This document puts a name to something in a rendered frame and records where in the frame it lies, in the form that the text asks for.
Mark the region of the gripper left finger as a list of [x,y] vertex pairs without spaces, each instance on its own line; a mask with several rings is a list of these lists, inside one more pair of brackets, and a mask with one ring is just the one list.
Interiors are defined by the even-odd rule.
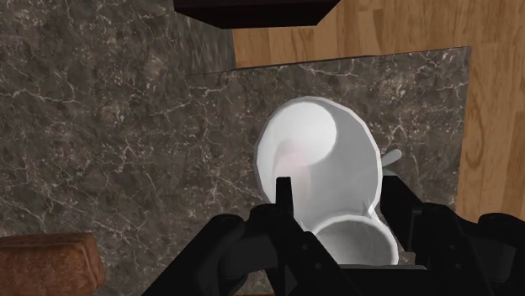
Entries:
[[264,271],[275,296],[358,296],[326,248],[294,219],[290,177],[278,177],[275,202],[248,219],[218,214],[141,296],[234,296]]

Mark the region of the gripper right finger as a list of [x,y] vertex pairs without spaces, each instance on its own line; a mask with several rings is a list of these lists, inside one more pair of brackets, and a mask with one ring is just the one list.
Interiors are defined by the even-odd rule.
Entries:
[[382,178],[381,213],[442,296],[525,296],[525,221],[488,213],[470,222],[421,201],[397,176]]

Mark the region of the white cup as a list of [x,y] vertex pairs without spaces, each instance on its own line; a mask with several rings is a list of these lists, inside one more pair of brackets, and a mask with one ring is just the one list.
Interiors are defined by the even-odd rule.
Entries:
[[277,178],[290,177],[295,220],[337,263],[398,263],[396,239],[376,213],[383,177],[379,147],[350,108],[312,96],[283,104],[262,129],[255,172],[270,203]]

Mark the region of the brown bread loaf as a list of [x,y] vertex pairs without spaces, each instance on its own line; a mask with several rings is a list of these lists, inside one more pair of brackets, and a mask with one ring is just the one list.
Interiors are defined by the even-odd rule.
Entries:
[[92,296],[105,279],[92,233],[0,237],[0,296]]

